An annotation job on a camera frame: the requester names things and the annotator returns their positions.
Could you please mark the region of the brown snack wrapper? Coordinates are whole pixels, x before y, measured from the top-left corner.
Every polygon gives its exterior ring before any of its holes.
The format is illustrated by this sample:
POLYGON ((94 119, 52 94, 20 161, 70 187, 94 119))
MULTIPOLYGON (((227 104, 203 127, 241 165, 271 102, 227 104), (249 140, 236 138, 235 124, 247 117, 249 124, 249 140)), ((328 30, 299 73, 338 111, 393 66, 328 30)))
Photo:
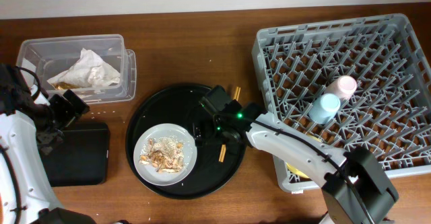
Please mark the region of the brown snack wrapper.
POLYGON ((79 89, 80 86, 73 85, 70 83, 65 82, 58 82, 58 83, 52 83, 51 84, 56 90, 67 90, 67 89, 79 89))

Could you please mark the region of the grey plate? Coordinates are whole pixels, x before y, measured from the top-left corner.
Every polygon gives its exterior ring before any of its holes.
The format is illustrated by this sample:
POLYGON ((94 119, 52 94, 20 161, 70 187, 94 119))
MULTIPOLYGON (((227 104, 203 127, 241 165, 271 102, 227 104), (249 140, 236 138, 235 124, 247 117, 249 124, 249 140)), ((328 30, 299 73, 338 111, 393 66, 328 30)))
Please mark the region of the grey plate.
POLYGON ((197 160, 197 148, 195 146, 194 138, 188 133, 186 129, 176 124, 159 124, 146 130, 138 139, 137 144, 133 151, 132 166, 146 182, 156 186, 170 186, 185 179, 193 170, 197 160), (150 165, 141 165, 139 163, 139 156, 143 146, 147 143, 148 139, 159 139, 160 137, 174 137, 183 143, 184 168, 173 174, 158 173, 150 165))

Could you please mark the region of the food scraps with rice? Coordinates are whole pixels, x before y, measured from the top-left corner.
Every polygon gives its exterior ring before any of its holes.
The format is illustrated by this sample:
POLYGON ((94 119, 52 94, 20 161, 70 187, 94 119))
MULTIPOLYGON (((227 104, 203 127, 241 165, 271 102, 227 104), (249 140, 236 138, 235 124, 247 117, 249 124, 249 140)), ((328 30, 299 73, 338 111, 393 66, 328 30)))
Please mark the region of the food scraps with rice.
POLYGON ((139 156, 141 165, 150 165, 158 173, 177 173, 184 168, 183 143, 174 137, 148 139, 139 156))

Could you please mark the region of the yellow bowl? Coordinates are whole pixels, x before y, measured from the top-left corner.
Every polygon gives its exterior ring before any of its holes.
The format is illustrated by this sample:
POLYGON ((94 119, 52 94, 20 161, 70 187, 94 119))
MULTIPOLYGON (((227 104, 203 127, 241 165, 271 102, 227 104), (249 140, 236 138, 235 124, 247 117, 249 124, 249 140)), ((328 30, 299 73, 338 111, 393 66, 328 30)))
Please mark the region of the yellow bowl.
MULTIPOLYGON (((314 140, 316 140, 316 141, 318 141, 318 142, 322 142, 322 140, 320 140, 318 137, 314 137, 314 136, 313 136, 313 135, 311 135, 310 133, 308 133, 308 134, 307 134, 307 136, 309 136, 310 138, 312 138, 312 139, 314 139, 314 140)), ((301 172, 300 170, 298 170, 298 169, 297 169, 297 168, 295 168, 294 166, 292 166, 292 165, 290 165, 290 164, 286 163, 286 167, 287 167, 287 169, 288 169, 291 173, 293 173, 293 174, 295 174, 295 175, 297 175, 297 176, 300 176, 301 178, 309 179, 309 177, 308 177, 306 174, 304 174, 303 172, 301 172)))

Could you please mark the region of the blue cup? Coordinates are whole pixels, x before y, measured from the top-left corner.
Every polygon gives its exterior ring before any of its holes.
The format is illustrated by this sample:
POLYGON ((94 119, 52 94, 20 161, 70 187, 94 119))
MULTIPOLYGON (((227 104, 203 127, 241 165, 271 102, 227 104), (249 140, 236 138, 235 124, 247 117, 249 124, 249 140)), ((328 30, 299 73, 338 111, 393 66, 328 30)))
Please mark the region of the blue cup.
POLYGON ((308 116, 318 124, 327 124, 335 117, 340 106, 340 99, 336 95, 323 94, 312 103, 308 116))

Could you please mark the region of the pink cup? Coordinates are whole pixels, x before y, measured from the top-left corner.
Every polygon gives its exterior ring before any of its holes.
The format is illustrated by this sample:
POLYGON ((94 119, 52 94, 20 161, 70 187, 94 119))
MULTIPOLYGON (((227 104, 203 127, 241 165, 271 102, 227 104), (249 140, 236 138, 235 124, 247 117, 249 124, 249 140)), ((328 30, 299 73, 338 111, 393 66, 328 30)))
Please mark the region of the pink cup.
POLYGON ((341 101, 349 100, 357 89, 356 80, 349 76, 343 75, 332 82, 324 91, 325 94, 334 94, 341 101))

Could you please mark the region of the white napkin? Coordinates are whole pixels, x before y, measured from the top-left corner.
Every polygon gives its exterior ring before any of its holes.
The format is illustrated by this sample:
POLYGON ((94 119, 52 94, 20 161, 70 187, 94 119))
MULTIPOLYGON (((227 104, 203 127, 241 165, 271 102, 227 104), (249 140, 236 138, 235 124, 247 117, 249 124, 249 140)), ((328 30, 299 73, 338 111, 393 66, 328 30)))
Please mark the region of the white napkin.
POLYGON ((92 67, 88 74, 87 82, 92 87, 107 87, 120 82, 121 74, 107 63, 92 67))

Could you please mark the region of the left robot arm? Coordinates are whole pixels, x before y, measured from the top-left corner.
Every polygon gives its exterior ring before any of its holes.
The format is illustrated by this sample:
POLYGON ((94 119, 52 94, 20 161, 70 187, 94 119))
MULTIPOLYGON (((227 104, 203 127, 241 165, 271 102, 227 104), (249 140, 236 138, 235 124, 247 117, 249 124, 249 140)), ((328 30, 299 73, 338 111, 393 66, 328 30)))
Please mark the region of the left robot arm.
POLYGON ((63 208, 39 154, 89 107, 70 89, 48 97, 40 82, 26 83, 24 71, 1 65, 1 222, 93 223, 63 208))

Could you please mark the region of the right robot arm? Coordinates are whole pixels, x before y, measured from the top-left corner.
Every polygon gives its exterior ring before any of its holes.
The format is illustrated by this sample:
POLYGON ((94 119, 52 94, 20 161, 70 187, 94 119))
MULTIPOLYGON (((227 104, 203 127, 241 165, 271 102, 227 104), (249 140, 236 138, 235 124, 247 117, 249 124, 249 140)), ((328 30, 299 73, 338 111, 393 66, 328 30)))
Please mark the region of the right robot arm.
POLYGON ((241 106, 217 85, 189 112, 197 146, 241 144, 272 154, 307 175, 322 191, 322 223, 387 223, 399 195, 363 147, 331 147, 294 130, 255 103, 241 106))

